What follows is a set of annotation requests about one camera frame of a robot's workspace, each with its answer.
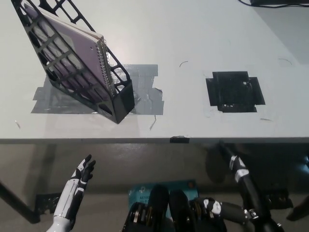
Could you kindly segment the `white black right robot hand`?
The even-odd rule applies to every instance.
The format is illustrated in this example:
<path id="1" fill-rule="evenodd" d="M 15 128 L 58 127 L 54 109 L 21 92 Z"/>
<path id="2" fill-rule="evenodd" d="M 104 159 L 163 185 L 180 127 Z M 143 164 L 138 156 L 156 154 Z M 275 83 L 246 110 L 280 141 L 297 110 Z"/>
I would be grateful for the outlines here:
<path id="1" fill-rule="evenodd" d="M 227 163 L 229 169 L 233 173 L 236 173 L 238 170 L 241 170 L 241 169 L 247 169 L 246 165 L 240 158 L 239 154 L 234 152 L 231 148 L 229 148 L 223 142 L 219 142 L 219 151 L 224 161 Z"/>

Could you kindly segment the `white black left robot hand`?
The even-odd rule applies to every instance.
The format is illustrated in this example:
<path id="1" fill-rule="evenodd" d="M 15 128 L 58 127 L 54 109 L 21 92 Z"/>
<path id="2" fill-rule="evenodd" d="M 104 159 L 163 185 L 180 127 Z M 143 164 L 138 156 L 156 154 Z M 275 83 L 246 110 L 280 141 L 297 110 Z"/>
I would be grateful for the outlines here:
<path id="1" fill-rule="evenodd" d="M 95 164 L 96 161 L 92 160 L 92 155 L 88 155 L 77 166 L 64 186 L 54 212 L 55 217 L 66 218 L 70 221 L 76 218 L 88 181 L 93 177 Z"/>

